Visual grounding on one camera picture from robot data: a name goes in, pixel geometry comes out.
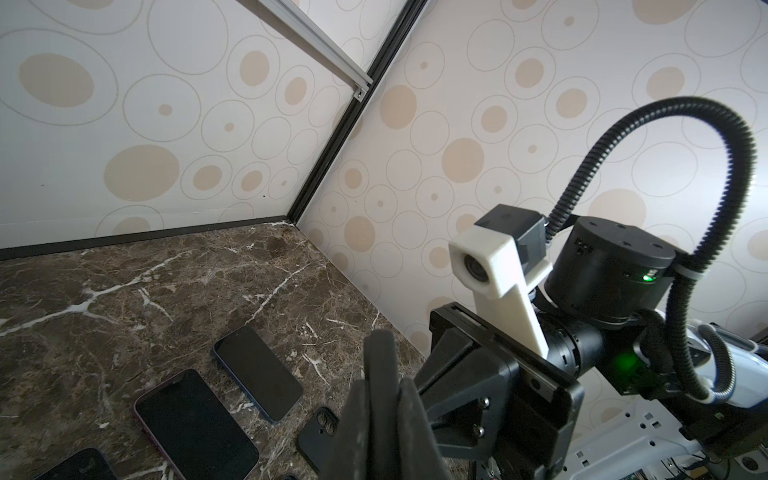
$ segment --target black frame edge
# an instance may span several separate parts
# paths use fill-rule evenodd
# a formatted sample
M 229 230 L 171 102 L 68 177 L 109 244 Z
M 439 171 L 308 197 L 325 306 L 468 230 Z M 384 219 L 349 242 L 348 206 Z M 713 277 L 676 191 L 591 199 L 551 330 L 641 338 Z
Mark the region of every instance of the black frame edge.
M 304 214 L 304 211 L 310 204 L 310 200 L 312 200 L 320 183 L 328 173 L 331 164 L 336 159 L 336 155 L 341 151 L 344 142 L 346 142 L 347 137 L 355 127 L 355 123 L 357 123 L 362 111 L 366 108 L 366 105 L 373 96 L 373 92 L 378 88 L 387 69 L 395 60 L 395 56 L 397 56 L 402 43 L 406 40 L 413 25 L 419 19 L 422 10 L 430 1 L 434 2 L 436 0 L 408 0 L 405 6 L 403 6 L 400 15 L 392 25 L 392 29 L 389 31 L 384 44 L 379 49 L 379 53 L 376 54 L 376 58 L 374 58 L 371 67 L 368 69 L 368 75 L 373 80 L 369 93 L 362 101 L 357 101 L 353 98 L 349 103 L 339 124 L 336 125 L 336 129 L 331 134 L 328 143 L 323 148 L 323 152 L 312 168 L 310 175 L 301 187 L 299 195 L 296 197 L 293 205 L 291 205 L 290 210 L 288 210 L 288 220 L 291 223 L 298 223 L 299 219 Z
M 237 220 L 234 222 L 206 223 L 205 225 L 192 225 L 190 227 L 167 228 L 164 230 L 151 230 L 140 233 L 126 233 L 125 235 L 111 235 L 109 237 L 83 238 L 79 240 L 67 240 L 65 242 L 39 243 L 37 245 L 24 245 L 0 249 L 0 261 L 22 257 L 35 257 L 50 253 L 70 252 L 72 250 L 84 250 L 86 248 L 108 247 L 122 243 L 141 242 L 142 240 L 154 240 L 157 238 L 175 237 L 188 233 L 209 232 L 224 228 L 246 227 L 259 223 L 286 221 L 285 215 L 277 217 L 254 218 L 251 220 Z

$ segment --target wallpaper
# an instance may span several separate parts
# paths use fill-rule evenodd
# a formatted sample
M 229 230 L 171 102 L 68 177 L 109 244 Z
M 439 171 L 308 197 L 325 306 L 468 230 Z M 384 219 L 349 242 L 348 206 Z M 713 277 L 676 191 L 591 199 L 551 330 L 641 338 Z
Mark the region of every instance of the wallpaper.
M 432 0 L 300 222 L 425 355 L 429 311 L 472 293 L 448 242 L 496 204 L 549 214 L 589 147 L 651 101 L 701 95 L 756 133 L 759 172 L 690 314 L 768 326 L 768 5 L 757 0 Z M 691 251 L 723 189 L 719 138 L 671 118 L 635 131 L 575 210 Z M 554 261 L 570 232 L 554 239 Z M 595 371 L 577 434 L 620 398 Z
M 367 68 L 404 0 L 294 2 Z M 0 248 L 286 214 L 353 91 L 243 5 L 0 2 Z

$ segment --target smartphone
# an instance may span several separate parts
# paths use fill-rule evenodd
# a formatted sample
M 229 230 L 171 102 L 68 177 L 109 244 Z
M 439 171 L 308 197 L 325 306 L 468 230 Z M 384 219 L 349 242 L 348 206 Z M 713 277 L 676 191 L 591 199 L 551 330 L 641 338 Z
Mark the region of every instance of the smartphone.
M 97 449 L 83 449 L 35 480 L 118 480 Z
M 242 480 L 259 451 L 193 369 L 142 395 L 136 416 L 181 480 Z
M 322 406 L 317 409 L 296 439 L 299 453 L 317 473 L 323 472 L 323 467 L 333 453 L 333 436 L 338 427 L 339 418 L 336 414 L 328 407 Z
M 248 325 L 216 342 L 214 355 L 269 422 L 282 420 L 304 394 L 301 383 Z

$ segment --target white marble vein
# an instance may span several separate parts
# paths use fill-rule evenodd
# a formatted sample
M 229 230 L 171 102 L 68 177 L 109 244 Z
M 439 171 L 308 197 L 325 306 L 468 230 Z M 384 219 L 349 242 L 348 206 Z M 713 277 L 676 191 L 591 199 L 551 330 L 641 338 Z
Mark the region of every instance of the white marble vein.
M 144 300 L 144 306 L 147 306 L 147 305 L 153 306 L 154 308 L 160 310 L 163 313 L 163 315 L 168 317 L 168 319 L 170 320 L 171 323 L 174 322 L 174 319 L 172 319 L 170 317 L 170 315 L 168 314 L 168 311 L 166 311 L 165 308 L 163 308 L 162 306 L 157 305 L 155 302 L 152 301 L 152 299 L 150 299 L 149 292 L 147 291 L 147 289 L 140 288 L 139 289 L 139 293 L 141 294 L 141 298 Z
M 291 278 L 292 278 L 294 275 L 296 275 L 297 273 L 300 273 L 302 270 L 304 270 L 305 268 L 307 268 L 307 267 L 310 265 L 310 263 L 311 263 L 311 262 L 307 262 L 307 263 L 304 263 L 304 266 L 302 266 L 301 268 L 299 268 L 299 269 L 298 269 L 298 270 L 296 270 L 295 272 L 292 272 L 291 274 L 289 274 L 289 275 L 286 277 L 286 279 L 285 279 L 285 280 L 283 280 L 282 282 L 280 282 L 280 285 L 276 286 L 276 287 L 275 287 L 275 290 L 272 290 L 272 293 L 270 293 L 270 294 L 269 294 L 269 296 L 267 296 L 267 298 L 266 298 L 266 299 L 265 299 L 265 300 L 264 300 L 264 301 L 261 303 L 261 305 L 259 305 L 259 309 L 258 309 L 257 311 L 255 311 L 255 312 L 253 312 L 253 315 L 251 315 L 251 316 L 250 316 L 250 318 L 249 318 L 249 319 L 246 321 L 246 324 L 250 323 L 250 322 L 251 322 L 253 319 L 255 319 L 255 318 L 256 318 L 256 315 L 258 315 L 259 313 L 261 313 L 261 310 L 264 310 L 264 307 L 265 307 L 265 305 L 267 305 L 267 304 L 270 302 L 270 300 L 272 300 L 272 297 L 273 297 L 273 296 L 275 296 L 275 294 L 276 294 L 277 292 L 279 292 L 279 291 L 280 291 L 280 289 L 281 289 L 281 288 L 283 288 L 283 287 L 286 285 L 286 283 L 288 283 L 288 280 L 290 280 L 290 279 L 291 279 Z
M 67 313 L 80 313 L 80 314 L 85 315 L 85 316 L 92 316 L 94 318 L 109 320 L 109 319 L 107 319 L 104 316 L 96 315 L 95 313 L 88 312 L 88 308 L 91 306 L 91 304 L 93 302 L 98 300 L 98 298 L 100 296 L 102 296 L 102 295 L 106 295 L 108 293 L 115 292 L 115 291 L 117 291 L 117 290 L 119 290 L 121 288 L 124 288 L 126 286 L 135 285 L 136 283 L 139 283 L 139 282 L 151 281 L 152 277 L 149 276 L 151 273 L 153 273 L 155 270 L 163 268 L 164 266 L 168 265 L 170 262 L 172 262 L 172 261 L 176 260 L 177 258 L 181 257 L 185 253 L 189 253 L 189 251 L 179 253 L 178 255 L 174 255 L 171 258 L 167 258 L 167 259 L 163 260 L 162 262 L 158 263 L 157 265 L 155 265 L 155 266 L 145 270 L 144 272 L 138 274 L 137 276 L 135 276 L 128 283 L 122 283 L 120 285 L 111 286 L 111 287 L 109 287 L 107 289 L 99 290 L 99 291 L 94 291 L 94 290 L 91 290 L 90 288 L 86 288 L 86 289 L 83 290 L 83 293 L 88 295 L 88 298 L 85 301 L 83 301 L 81 303 L 78 303 L 76 305 L 70 305 L 67 308 L 63 309 L 63 310 L 59 310 L 58 312 L 49 313 L 48 315 L 41 316 L 40 318 L 37 318 L 37 319 L 34 319 L 34 320 L 29 320 L 28 322 L 24 322 L 24 323 L 22 323 L 20 325 L 13 326 L 13 327 L 11 327 L 9 329 L 5 329 L 5 330 L 0 332 L 0 337 L 6 336 L 9 333 L 18 332 L 21 329 L 31 328 L 31 327 L 39 324 L 39 323 L 47 322 L 50 319 L 56 318 L 58 316 L 66 315 Z

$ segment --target marble surface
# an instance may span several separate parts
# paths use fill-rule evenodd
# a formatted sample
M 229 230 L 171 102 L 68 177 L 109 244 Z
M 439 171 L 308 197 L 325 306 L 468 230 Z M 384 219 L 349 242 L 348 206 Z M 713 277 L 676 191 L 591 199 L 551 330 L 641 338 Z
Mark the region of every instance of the marble surface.
M 304 385 L 279 425 L 210 352 L 246 324 Z M 340 412 L 372 328 L 393 329 L 283 222 L 0 263 L 0 478 L 34 478 L 94 446 L 123 480 L 170 480 L 132 407 L 186 368 L 256 443 L 249 478 L 316 478 L 296 435 L 318 406 Z M 401 374 L 413 376 L 422 357 L 397 339 Z

